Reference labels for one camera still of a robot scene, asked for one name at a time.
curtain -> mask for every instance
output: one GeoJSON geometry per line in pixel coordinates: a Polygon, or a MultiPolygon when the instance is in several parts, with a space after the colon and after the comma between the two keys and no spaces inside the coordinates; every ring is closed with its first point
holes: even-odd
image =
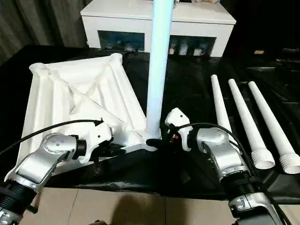
{"type": "Polygon", "coordinates": [[[0,65],[25,45],[86,47],[80,11],[91,0],[0,0],[0,65]]]}

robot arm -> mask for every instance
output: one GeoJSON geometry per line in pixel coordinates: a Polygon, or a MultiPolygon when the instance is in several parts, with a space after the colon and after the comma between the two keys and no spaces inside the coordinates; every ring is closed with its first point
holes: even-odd
{"type": "MultiPolygon", "coordinates": [[[[186,115],[178,108],[167,116],[166,124],[186,124],[186,115]]],[[[184,150],[197,148],[207,156],[229,199],[229,208],[238,225],[283,225],[267,196],[261,192],[246,163],[229,141],[228,133],[213,128],[179,132],[184,150]]]]}
{"type": "Polygon", "coordinates": [[[85,140],[76,135],[47,135],[39,148],[7,175],[0,187],[0,225],[19,224],[23,213],[41,192],[59,162],[79,157],[81,163],[87,162],[100,143],[111,140],[110,128],[103,122],[94,127],[85,140]]]}

floor tile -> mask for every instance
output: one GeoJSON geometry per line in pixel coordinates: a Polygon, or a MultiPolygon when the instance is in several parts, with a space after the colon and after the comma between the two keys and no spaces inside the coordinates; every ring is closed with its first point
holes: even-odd
{"type": "Polygon", "coordinates": [[[158,195],[79,190],[69,225],[103,220],[113,225],[164,225],[165,199],[158,195]]]}
{"type": "Polygon", "coordinates": [[[226,201],[166,198],[166,225],[231,225],[226,201]]]}
{"type": "Polygon", "coordinates": [[[21,225],[67,225],[77,189],[44,188],[37,214],[26,211],[21,225]]]}
{"type": "Polygon", "coordinates": [[[293,225],[300,225],[300,205],[281,205],[293,225]]]}

white pole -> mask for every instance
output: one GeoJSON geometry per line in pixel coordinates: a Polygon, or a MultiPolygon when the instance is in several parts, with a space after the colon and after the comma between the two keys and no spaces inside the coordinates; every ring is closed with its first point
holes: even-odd
{"type": "Polygon", "coordinates": [[[300,173],[300,157],[295,153],[257,85],[253,81],[249,82],[248,85],[278,149],[284,172],[289,174],[300,173]]]}
{"type": "MultiPolygon", "coordinates": [[[[219,85],[218,77],[217,77],[217,75],[212,75],[210,78],[211,78],[212,92],[213,92],[214,101],[215,101],[217,123],[218,123],[218,125],[231,131],[231,126],[230,126],[227,111],[225,108],[225,104],[224,104],[221,88],[219,85]]],[[[229,140],[236,143],[236,141],[231,136],[229,136],[229,140]]]]}
{"type": "Polygon", "coordinates": [[[271,152],[267,150],[238,86],[236,85],[234,79],[230,79],[228,83],[246,131],[248,141],[250,143],[252,150],[251,157],[254,166],[257,169],[272,168],[275,165],[274,158],[271,152]]]}
{"type": "Polygon", "coordinates": [[[173,5],[174,0],[154,0],[145,130],[147,138],[161,136],[159,125],[173,5]]]}

black plastic sheet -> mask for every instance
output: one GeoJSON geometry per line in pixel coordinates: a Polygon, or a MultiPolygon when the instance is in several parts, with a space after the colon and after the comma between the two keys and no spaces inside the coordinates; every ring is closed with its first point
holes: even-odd
{"type": "MultiPolygon", "coordinates": [[[[32,78],[28,70],[30,64],[100,57],[113,52],[116,51],[27,46],[0,67],[4,83],[10,84],[2,87],[2,96],[11,94],[9,99],[4,97],[2,101],[5,106],[1,110],[2,147],[7,147],[21,136],[32,78]]],[[[126,74],[142,109],[146,112],[149,54],[120,53],[123,54],[126,74]]],[[[243,142],[248,153],[251,152],[248,140],[227,83],[230,78],[234,78],[238,84],[262,138],[275,158],[274,168],[259,171],[269,191],[278,203],[300,203],[300,175],[283,172],[277,149],[248,88],[249,81],[256,82],[296,153],[300,154],[298,65],[264,59],[169,56],[161,120],[163,131],[164,119],[175,107],[180,108],[191,122],[217,122],[210,82],[212,74],[218,75],[232,131],[243,142]]],[[[2,177],[14,166],[17,152],[18,148],[15,148],[0,159],[2,177]]],[[[94,165],[89,165],[53,176],[47,185],[58,188],[138,191],[175,197],[226,199],[212,168],[196,150],[138,150],[103,161],[99,166],[98,173],[95,172],[94,165]]]]}

